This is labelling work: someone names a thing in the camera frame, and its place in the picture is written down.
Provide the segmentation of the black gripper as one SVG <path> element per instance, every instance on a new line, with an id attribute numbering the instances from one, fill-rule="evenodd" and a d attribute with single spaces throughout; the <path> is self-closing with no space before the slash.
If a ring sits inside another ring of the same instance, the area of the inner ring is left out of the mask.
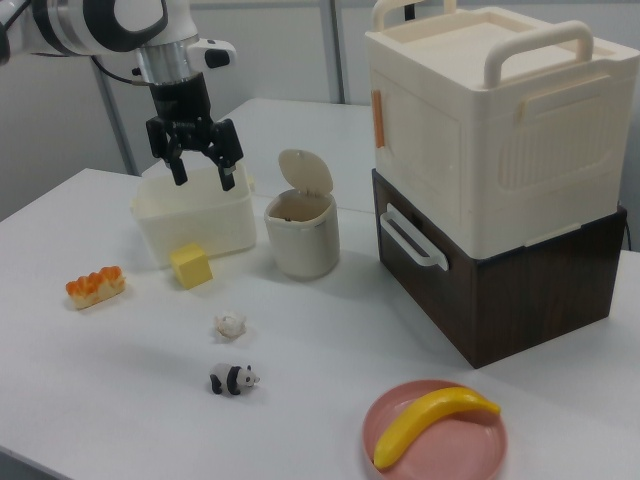
<path id="1" fill-rule="evenodd" d="M 214 122 L 202 73 L 171 84 L 151 85 L 157 115 L 146 122 L 151 153 L 171 170 L 176 186 L 188 180 L 182 149 L 207 152 L 224 191 L 235 187 L 233 172 L 243 150 L 231 120 Z"/>

